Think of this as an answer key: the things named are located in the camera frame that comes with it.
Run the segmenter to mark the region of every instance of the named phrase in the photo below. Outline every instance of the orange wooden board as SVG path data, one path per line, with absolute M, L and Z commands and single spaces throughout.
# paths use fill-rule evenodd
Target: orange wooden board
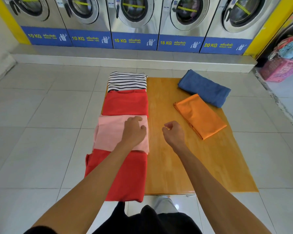
M 185 131 L 185 139 L 192 153 L 209 172 L 230 192 L 258 192 L 253 177 L 234 139 L 222 109 L 211 106 L 227 127 L 202 140 L 174 108 L 190 95 L 178 88 L 179 78 L 148 78 L 149 146 L 145 194 L 188 194 L 194 189 L 183 165 L 165 142 L 162 127 L 175 120 Z

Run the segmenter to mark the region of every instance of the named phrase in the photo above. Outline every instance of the striped shirt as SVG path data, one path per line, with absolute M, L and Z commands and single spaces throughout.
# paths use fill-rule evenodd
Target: striped shirt
M 147 76 L 145 73 L 113 72 L 107 82 L 107 91 L 111 90 L 147 90 Z

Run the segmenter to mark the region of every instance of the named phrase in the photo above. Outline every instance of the laundry basket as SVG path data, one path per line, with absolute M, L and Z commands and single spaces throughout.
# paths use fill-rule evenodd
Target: laundry basket
M 259 73 L 265 81 L 281 82 L 293 74 L 293 60 L 276 56 L 267 61 Z

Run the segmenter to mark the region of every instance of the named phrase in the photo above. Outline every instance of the fist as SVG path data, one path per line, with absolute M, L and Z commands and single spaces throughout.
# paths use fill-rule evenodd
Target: fist
M 125 121 L 125 128 L 121 141 L 128 145 L 130 149 L 140 144 L 147 134 L 147 128 L 144 125 L 140 127 L 140 121 L 142 121 L 142 117 L 139 116 L 130 117 Z
M 173 148 L 185 145 L 185 133 L 176 121 L 167 122 L 162 128 L 165 141 Z

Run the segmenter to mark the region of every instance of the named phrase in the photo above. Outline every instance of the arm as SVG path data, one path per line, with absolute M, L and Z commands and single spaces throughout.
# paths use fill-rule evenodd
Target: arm
M 176 122 L 162 128 L 166 142 L 180 158 L 198 200 L 216 234 L 271 234 L 258 218 L 228 192 L 191 153 Z
M 107 193 L 129 152 L 146 136 L 141 117 L 129 118 L 121 142 L 81 182 L 55 203 L 33 225 L 47 226 L 58 234 L 83 234 L 96 218 Z

